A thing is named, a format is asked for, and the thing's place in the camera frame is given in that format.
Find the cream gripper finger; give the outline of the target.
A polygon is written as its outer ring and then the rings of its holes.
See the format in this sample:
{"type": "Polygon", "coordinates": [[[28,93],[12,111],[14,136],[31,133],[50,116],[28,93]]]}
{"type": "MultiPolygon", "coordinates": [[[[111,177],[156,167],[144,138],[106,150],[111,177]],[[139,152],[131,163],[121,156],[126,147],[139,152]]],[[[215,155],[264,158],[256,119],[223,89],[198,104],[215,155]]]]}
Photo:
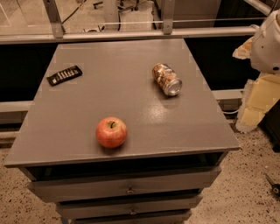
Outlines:
{"type": "Polygon", "coordinates": [[[234,58],[246,60],[251,57],[251,45],[253,38],[249,38],[242,45],[236,48],[232,54],[234,58]]]}
{"type": "Polygon", "coordinates": [[[260,73],[256,80],[248,80],[243,89],[235,127],[241,133],[254,130],[279,100],[279,74],[260,73]]]}

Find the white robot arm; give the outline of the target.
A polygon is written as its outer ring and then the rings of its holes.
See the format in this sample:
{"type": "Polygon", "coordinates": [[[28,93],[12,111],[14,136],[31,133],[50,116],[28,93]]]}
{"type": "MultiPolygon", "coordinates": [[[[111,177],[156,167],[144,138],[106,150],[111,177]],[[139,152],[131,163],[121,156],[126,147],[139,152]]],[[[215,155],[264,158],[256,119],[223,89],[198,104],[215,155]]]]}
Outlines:
{"type": "Polygon", "coordinates": [[[233,57],[250,59],[250,65],[260,72],[243,89],[235,124],[240,132],[247,133],[280,100],[280,10],[271,12],[255,35],[234,50],[233,57]]]}

